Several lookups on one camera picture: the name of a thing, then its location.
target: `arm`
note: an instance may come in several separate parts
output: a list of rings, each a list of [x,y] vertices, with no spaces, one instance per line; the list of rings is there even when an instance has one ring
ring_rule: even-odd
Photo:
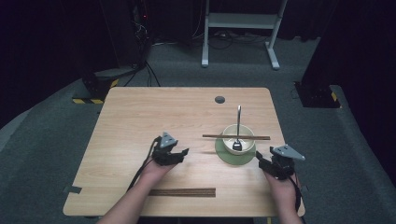
[[[175,165],[160,166],[155,161],[149,162],[134,187],[120,198],[98,224],[136,223],[151,189],[174,167]]]
[[[302,221],[295,210],[296,192],[290,180],[277,180],[273,176],[265,173],[271,188],[271,194],[276,203],[280,223],[301,224]],[[296,182],[296,175],[291,177]]]

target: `white bowl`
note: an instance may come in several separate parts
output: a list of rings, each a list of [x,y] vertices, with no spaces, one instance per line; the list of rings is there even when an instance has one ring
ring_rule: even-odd
[[[236,135],[236,124],[232,124],[228,126],[227,128],[224,129],[223,133],[224,135]],[[254,136],[253,131],[251,131],[247,126],[240,124],[239,125],[239,135],[251,135]],[[247,153],[249,150],[251,150],[254,147],[255,141],[251,139],[239,139],[239,142],[242,145],[242,150],[234,150],[233,149],[233,143],[235,142],[235,138],[223,138],[223,143],[225,148],[232,154],[234,155],[243,155]]]

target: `gray carpet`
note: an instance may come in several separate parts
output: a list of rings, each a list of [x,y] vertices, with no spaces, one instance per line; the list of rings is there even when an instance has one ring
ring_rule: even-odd
[[[338,109],[305,108],[298,99],[293,81],[301,80],[317,43],[277,40],[279,71],[271,69],[262,42],[210,49],[207,68],[201,67],[201,48],[181,45],[153,47],[148,63],[164,87],[270,90],[285,141],[306,156],[296,162],[308,187],[306,223],[396,223],[395,188],[361,135],[342,89],[332,86],[342,105]],[[146,69],[128,84],[147,85],[156,82]],[[33,107],[0,151],[1,224],[96,221],[63,214],[63,189],[74,180],[102,108],[73,104],[71,98],[83,91],[77,80]]]

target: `white metal stand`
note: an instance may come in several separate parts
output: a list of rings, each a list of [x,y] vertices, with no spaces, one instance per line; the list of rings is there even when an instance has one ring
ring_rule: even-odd
[[[250,29],[273,30],[270,41],[265,42],[264,47],[267,49],[273,68],[275,70],[279,69],[279,62],[277,61],[274,52],[274,44],[280,23],[282,22],[283,12],[285,11],[285,7],[288,0],[282,0],[280,10],[275,15],[210,13],[209,1],[210,0],[206,0],[205,33],[204,33],[204,45],[202,51],[202,67],[209,66],[209,48],[208,48],[209,27],[224,27],[224,28],[250,28]]]

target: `human hand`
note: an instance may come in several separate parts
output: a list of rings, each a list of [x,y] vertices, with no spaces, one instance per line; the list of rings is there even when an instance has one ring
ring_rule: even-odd
[[[266,172],[264,172],[264,174],[270,184],[271,194],[276,203],[276,207],[282,210],[288,209],[295,211],[296,191],[291,181],[289,179],[278,180]],[[291,179],[294,183],[297,183],[297,185],[299,184],[295,174],[291,176]]]
[[[176,164],[161,166],[150,157],[142,174],[140,174],[139,182],[144,182],[149,188],[152,188],[175,166]]]

